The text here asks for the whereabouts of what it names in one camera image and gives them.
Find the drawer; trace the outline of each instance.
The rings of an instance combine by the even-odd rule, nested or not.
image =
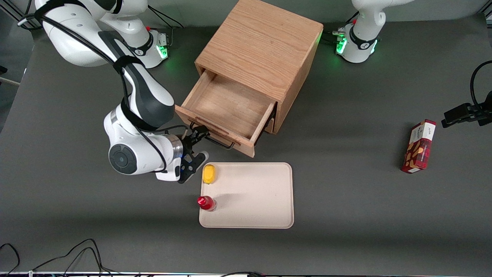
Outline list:
[[[211,137],[254,157],[254,146],[273,124],[276,101],[238,82],[205,70],[176,113],[187,124],[205,125]]]

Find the wooden box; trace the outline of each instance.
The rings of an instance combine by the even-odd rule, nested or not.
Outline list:
[[[200,79],[176,113],[250,157],[276,134],[311,68],[323,25],[260,0],[239,0],[195,61]]]

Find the red bottle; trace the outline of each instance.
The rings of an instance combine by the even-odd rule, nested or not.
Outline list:
[[[207,211],[213,211],[217,207],[217,203],[210,196],[200,196],[200,197],[198,197],[197,202],[198,202],[198,205],[200,205],[201,209],[204,209]]]

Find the drawer handle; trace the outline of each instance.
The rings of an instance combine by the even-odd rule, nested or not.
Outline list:
[[[190,119],[190,122],[191,122],[191,123],[190,123],[190,125],[189,125],[189,128],[190,128],[190,129],[193,129],[193,126],[195,125],[195,122],[191,121],[191,119]],[[206,137],[204,137],[204,138],[205,138],[206,140],[208,140],[208,141],[210,141],[210,142],[212,142],[212,143],[214,143],[214,144],[216,144],[216,145],[218,145],[218,146],[220,146],[220,147],[224,148],[225,150],[231,150],[231,149],[234,147],[234,145],[235,145],[235,143],[234,143],[234,142],[232,142],[232,143],[231,143],[231,145],[227,146],[226,144],[223,144],[222,142],[220,142],[220,141],[218,141],[218,140],[215,140],[215,139],[211,138],[211,137],[210,137],[210,135],[208,135],[208,136],[206,136]]]
[[[205,137],[205,139],[208,140],[208,141],[210,141],[210,142],[213,142],[214,144],[217,144],[218,146],[224,148],[225,150],[231,150],[234,147],[234,145],[235,145],[235,143],[232,142],[231,145],[227,146],[224,143],[222,143],[222,142],[220,142],[218,140],[215,140],[215,139],[213,139],[211,137]]]

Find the gray table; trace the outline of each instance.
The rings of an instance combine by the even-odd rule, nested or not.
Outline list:
[[[176,30],[170,60],[151,70],[176,103],[214,31]],[[492,275],[492,126],[439,126],[429,168],[399,170],[415,123],[470,102],[471,72],[492,58],[484,18],[388,23],[381,37],[360,65],[320,45],[280,133],[262,136],[254,159],[198,145],[212,162],[293,168],[294,226],[235,230],[200,226],[199,176],[180,185],[116,173],[102,121],[121,100],[119,77],[69,64],[39,36],[0,135],[0,241],[18,247],[21,270],[93,237],[120,271]],[[480,101],[491,73],[477,77]],[[14,257],[1,255],[7,270]],[[95,269],[89,256],[75,268]]]

